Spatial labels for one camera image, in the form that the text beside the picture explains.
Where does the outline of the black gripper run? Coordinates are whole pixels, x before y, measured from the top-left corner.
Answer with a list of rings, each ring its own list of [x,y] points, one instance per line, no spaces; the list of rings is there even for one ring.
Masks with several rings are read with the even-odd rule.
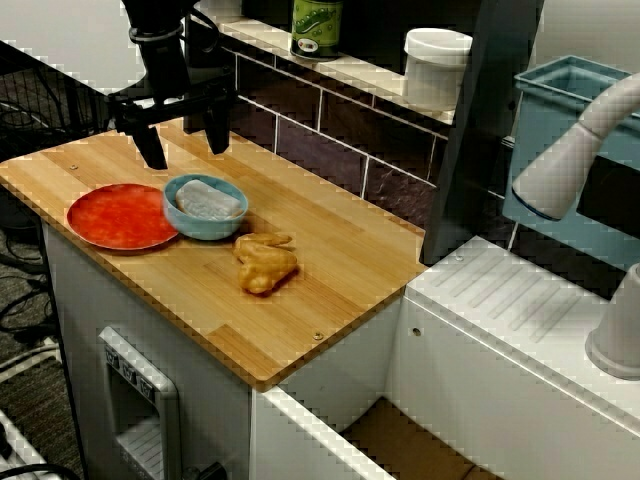
[[[148,167],[166,170],[158,131],[151,125],[201,114],[211,152],[224,153],[229,147],[230,110],[235,100],[230,68],[189,67],[180,29],[156,33],[131,29],[129,37],[139,49],[145,75],[107,96],[111,127],[132,137]]]

